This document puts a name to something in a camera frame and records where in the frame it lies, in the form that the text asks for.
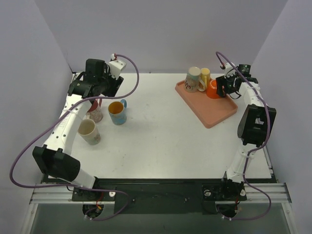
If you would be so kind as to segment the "orange mug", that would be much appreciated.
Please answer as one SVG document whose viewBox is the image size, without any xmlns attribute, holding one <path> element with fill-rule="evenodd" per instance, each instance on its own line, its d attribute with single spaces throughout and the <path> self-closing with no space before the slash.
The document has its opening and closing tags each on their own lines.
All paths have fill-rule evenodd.
<svg viewBox="0 0 312 234">
<path fill-rule="evenodd" d="M 210 79 L 207 89 L 206 89 L 206 95 L 207 97 L 211 98 L 211 99 L 219 99 L 221 98 L 218 94 L 217 94 L 217 83 L 215 79 Z"/>
</svg>

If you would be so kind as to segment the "blue butterfly mug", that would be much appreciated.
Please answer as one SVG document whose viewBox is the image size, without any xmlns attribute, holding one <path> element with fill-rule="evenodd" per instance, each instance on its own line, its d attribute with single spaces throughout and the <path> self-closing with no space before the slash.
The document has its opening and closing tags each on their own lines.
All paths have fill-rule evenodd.
<svg viewBox="0 0 312 234">
<path fill-rule="evenodd" d="M 126 122 L 126 108 L 127 101 L 122 99 L 121 101 L 114 101 L 108 106 L 108 112 L 113 124 L 122 125 Z"/>
</svg>

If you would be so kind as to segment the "pink floral mug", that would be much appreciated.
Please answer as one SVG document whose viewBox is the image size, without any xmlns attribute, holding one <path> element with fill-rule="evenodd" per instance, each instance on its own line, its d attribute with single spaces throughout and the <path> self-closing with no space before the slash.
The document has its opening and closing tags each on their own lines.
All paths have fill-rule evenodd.
<svg viewBox="0 0 312 234">
<path fill-rule="evenodd" d="M 93 120 L 95 123 L 100 122 L 103 119 L 103 113 L 101 111 L 102 99 L 95 99 L 91 108 L 86 114 L 86 118 Z"/>
</svg>

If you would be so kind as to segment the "cream dragon pattern mug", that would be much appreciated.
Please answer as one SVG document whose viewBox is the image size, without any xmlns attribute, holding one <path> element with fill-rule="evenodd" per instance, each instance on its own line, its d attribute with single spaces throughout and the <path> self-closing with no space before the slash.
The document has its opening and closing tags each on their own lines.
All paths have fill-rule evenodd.
<svg viewBox="0 0 312 234">
<path fill-rule="evenodd" d="M 101 136 L 92 119 L 84 119 L 78 128 L 78 134 L 89 144 L 96 145 L 100 142 Z"/>
</svg>

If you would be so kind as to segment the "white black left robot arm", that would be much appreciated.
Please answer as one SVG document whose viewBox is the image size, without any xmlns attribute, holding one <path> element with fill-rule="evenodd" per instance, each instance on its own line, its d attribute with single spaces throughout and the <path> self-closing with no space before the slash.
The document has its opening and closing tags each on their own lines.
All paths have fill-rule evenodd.
<svg viewBox="0 0 312 234">
<path fill-rule="evenodd" d="M 120 76 L 126 63 L 112 58 L 108 63 L 89 58 L 85 71 L 70 84 L 61 118 L 41 147 L 36 146 L 32 155 L 41 172 L 47 176 L 62 179 L 73 185 L 84 187 L 83 195 L 90 201 L 99 198 L 100 188 L 96 178 L 82 170 L 80 162 L 71 156 L 72 146 L 78 128 L 100 95 L 114 97 L 123 82 Z"/>
</svg>

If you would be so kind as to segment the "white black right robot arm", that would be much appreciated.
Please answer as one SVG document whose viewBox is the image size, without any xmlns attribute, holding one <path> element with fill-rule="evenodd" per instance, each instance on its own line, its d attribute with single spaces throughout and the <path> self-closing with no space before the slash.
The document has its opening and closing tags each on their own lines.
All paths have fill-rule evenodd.
<svg viewBox="0 0 312 234">
<path fill-rule="evenodd" d="M 216 78 L 216 93 L 222 98 L 235 93 L 246 104 L 237 128 L 241 143 L 215 195 L 216 200 L 234 201 L 246 197 L 244 183 L 248 166 L 270 137 L 276 109 L 265 103 L 257 79 L 250 74 L 250 65 L 226 63 L 221 68 L 224 75 Z"/>
</svg>

